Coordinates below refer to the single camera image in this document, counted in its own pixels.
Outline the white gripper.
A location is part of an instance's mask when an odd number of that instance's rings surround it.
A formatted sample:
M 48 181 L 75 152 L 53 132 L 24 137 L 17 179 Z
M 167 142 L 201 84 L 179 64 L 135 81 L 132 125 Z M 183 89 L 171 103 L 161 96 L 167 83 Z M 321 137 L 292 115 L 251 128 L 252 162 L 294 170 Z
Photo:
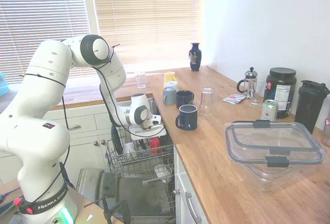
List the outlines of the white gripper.
M 139 140 L 140 147 L 147 150 L 147 146 L 144 143 L 144 139 L 160 137 L 166 135 L 165 126 L 163 124 L 158 124 L 151 126 L 148 129 L 142 129 L 140 126 L 130 126 L 129 132 L 132 140 Z

